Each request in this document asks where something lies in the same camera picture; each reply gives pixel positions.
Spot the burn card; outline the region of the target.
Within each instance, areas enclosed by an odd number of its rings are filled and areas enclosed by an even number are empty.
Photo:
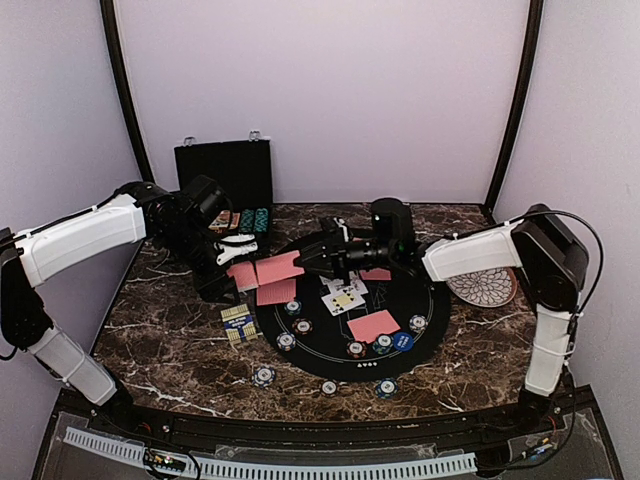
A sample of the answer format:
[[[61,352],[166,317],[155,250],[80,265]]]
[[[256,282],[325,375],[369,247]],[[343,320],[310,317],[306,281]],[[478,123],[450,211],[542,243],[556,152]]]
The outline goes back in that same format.
[[[364,281],[390,281],[392,279],[392,273],[384,268],[360,270],[359,275]]]

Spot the dealt card player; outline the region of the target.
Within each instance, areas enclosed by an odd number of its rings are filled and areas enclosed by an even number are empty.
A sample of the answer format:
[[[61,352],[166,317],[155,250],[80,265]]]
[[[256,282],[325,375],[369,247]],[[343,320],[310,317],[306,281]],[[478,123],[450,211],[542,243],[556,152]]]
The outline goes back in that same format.
[[[393,334],[401,329],[388,310],[349,320],[347,326],[353,338],[364,343],[373,343],[379,335]]]
[[[295,297],[296,280],[289,278],[259,286],[256,291],[256,304],[266,306],[288,303],[293,301]]]

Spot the brown chip mat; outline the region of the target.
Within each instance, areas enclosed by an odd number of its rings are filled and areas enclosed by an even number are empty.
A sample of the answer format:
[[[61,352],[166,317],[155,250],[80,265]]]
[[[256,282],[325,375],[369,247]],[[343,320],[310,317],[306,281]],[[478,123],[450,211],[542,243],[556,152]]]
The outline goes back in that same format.
[[[361,359],[366,356],[367,345],[360,341],[350,341],[347,344],[346,352],[353,359]]]
[[[298,318],[292,324],[293,331],[298,336],[305,336],[313,332],[313,322],[306,318]]]

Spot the dealt card front player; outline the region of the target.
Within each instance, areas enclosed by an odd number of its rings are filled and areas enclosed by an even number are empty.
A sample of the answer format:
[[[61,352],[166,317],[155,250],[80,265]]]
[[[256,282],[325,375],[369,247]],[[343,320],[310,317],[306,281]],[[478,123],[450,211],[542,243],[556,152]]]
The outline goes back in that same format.
[[[353,338],[364,343],[373,343],[379,335],[393,334],[401,329],[388,310],[349,320],[347,326]]]

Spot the red-backed card deck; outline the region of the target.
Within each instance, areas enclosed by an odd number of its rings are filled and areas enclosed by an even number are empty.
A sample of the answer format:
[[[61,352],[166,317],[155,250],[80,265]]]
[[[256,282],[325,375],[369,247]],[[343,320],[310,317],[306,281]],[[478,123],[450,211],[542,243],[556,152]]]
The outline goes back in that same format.
[[[250,261],[231,265],[227,275],[234,280],[240,293],[257,289],[259,286],[254,264]]]

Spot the brown chip front mat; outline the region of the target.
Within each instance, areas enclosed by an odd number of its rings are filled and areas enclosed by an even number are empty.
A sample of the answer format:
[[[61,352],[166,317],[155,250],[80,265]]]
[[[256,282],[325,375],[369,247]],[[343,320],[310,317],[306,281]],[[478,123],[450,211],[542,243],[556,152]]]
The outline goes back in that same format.
[[[346,352],[353,359],[361,359],[366,356],[367,345],[360,341],[350,341],[347,344]]]

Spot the blue chip mat edge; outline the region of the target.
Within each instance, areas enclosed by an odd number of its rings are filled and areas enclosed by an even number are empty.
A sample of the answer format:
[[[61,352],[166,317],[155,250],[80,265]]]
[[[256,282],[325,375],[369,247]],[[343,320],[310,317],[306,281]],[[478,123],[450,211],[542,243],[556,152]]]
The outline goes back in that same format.
[[[296,347],[296,338],[289,332],[283,332],[276,337],[277,347],[283,352],[289,352]]]

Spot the blue chip mat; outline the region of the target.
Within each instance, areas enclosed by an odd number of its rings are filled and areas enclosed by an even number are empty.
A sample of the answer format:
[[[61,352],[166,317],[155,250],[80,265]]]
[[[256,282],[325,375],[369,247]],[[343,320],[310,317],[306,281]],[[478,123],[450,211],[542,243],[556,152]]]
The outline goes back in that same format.
[[[423,332],[429,324],[429,320],[423,315],[413,315],[409,320],[409,328],[412,332]]]

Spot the brown white chip stack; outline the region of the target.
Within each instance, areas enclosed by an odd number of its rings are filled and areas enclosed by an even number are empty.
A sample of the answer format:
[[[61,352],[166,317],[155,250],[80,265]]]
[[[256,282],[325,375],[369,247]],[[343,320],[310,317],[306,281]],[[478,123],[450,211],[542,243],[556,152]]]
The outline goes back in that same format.
[[[338,384],[333,380],[326,380],[321,384],[320,392],[322,395],[331,397],[337,394],[339,390]]]

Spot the blue white chip stack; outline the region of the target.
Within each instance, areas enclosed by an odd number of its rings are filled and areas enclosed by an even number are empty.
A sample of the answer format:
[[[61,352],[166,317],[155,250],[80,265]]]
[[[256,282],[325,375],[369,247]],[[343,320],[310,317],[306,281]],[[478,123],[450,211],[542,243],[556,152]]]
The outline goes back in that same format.
[[[266,388],[270,386],[276,379],[276,371],[269,366],[262,366],[258,368],[252,376],[252,383],[259,388]]]

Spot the blue green chip stack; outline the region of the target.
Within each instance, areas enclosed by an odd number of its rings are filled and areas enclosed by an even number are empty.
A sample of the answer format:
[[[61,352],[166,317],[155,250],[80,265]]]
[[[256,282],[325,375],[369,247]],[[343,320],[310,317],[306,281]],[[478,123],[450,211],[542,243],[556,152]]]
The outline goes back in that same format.
[[[394,378],[381,379],[375,386],[375,393],[378,398],[390,399],[399,391],[398,383]]]

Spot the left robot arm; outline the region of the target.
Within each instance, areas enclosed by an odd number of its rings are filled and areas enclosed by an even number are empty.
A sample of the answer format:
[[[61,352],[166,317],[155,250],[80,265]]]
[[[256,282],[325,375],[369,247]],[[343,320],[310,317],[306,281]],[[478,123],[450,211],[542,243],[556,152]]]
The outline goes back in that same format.
[[[207,302],[232,290],[223,240],[210,224],[231,211],[229,195],[213,179],[199,176],[186,188],[167,191],[134,181],[106,200],[17,233],[1,233],[1,333],[14,349],[32,355],[64,384],[102,409],[101,417],[120,436],[141,427],[127,389],[73,340],[57,313],[97,313],[114,294],[116,276],[98,258],[125,245],[153,239],[187,266],[194,288]],[[80,300],[65,307],[65,300]]]

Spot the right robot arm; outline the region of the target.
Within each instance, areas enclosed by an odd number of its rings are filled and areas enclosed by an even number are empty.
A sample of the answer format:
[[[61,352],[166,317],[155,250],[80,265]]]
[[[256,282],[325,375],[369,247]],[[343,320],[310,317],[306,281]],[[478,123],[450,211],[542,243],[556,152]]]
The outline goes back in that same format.
[[[549,416],[544,398],[557,388],[587,302],[581,293],[589,253],[566,224],[577,215],[539,203],[502,223],[423,243],[402,201],[378,199],[370,215],[372,234],[361,240],[345,220],[322,219],[320,240],[300,251],[295,266],[343,280],[356,270],[389,268],[430,284],[490,269],[512,270],[533,308],[536,330],[522,387],[531,396],[511,410],[510,424],[521,434],[534,432]]]

